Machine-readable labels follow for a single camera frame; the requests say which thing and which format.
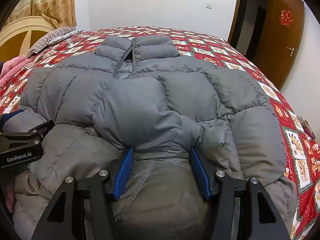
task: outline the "red patterned bedspread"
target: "red patterned bedspread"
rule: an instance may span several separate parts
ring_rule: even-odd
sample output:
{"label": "red patterned bedspread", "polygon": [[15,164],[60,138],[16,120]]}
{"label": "red patterned bedspread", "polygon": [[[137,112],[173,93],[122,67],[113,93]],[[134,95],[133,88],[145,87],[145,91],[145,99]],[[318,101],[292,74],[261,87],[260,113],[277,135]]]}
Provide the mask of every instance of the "red patterned bedspread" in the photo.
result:
{"label": "red patterned bedspread", "polygon": [[279,120],[284,146],[287,152],[285,176],[297,185],[298,206],[292,239],[303,239],[316,216],[320,214],[320,149],[301,127],[290,105],[266,76],[226,41],[211,35],[166,29],[159,27],[124,27],[81,32],[31,58],[26,65],[0,92],[0,114],[18,107],[21,93],[30,71],[34,67],[52,67],[62,59],[93,51],[108,35],[132,39],[141,35],[169,36],[180,54],[212,62],[230,69],[240,69],[251,74],[269,96]]}

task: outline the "cream headboard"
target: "cream headboard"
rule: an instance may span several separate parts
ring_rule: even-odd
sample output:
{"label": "cream headboard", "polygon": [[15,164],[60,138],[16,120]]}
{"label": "cream headboard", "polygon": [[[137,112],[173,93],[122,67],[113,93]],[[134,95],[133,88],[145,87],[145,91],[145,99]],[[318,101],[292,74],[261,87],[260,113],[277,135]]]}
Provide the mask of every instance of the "cream headboard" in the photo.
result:
{"label": "cream headboard", "polygon": [[30,47],[46,33],[56,29],[42,16],[28,16],[15,20],[0,31],[0,61],[26,55]]}

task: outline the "screw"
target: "screw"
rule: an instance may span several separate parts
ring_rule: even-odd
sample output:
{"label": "screw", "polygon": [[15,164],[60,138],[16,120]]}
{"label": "screw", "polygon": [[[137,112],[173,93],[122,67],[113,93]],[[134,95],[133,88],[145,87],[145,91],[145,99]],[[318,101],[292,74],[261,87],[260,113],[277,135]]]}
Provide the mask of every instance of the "screw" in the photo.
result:
{"label": "screw", "polygon": [[65,182],[66,182],[66,183],[71,183],[71,182],[73,182],[73,177],[71,177],[71,176],[66,177]]}
{"label": "screw", "polygon": [[99,175],[101,177],[107,176],[108,175],[108,171],[107,170],[101,170],[101,171],[99,171]]}
{"label": "screw", "polygon": [[216,174],[220,178],[223,178],[226,175],[223,171],[217,171]]}
{"label": "screw", "polygon": [[250,179],[250,181],[251,181],[251,183],[253,183],[253,184],[258,184],[258,183],[259,183],[259,180],[258,180],[257,178],[255,178],[255,177],[252,177],[252,178]]}

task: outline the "red paper decoration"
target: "red paper decoration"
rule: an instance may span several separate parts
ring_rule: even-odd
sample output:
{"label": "red paper decoration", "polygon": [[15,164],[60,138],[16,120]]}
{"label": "red paper decoration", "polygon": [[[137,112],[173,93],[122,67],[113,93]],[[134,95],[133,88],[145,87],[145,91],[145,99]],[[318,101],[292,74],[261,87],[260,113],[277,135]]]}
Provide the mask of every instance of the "red paper decoration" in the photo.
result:
{"label": "red paper decoration", "polygon": [[280,16],[280,22],[282,25],[285,25],[287,27],[290,26],[291,23],[293,23],[293,20],[291,20],[291,12],[283,10],[281,11],[281,16]]}

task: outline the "door handle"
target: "door handle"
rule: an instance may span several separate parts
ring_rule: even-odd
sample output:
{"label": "door handle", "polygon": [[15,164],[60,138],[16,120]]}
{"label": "door handle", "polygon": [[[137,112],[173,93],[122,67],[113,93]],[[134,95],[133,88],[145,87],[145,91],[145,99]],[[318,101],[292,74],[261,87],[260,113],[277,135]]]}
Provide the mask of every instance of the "door handle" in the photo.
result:
{"label": "door handle", "polygon": [[291,50],[290,57],[292,57],[292,54],[294,52],[294,47],[292,47],[292,48],[287,47],[287,49]]}

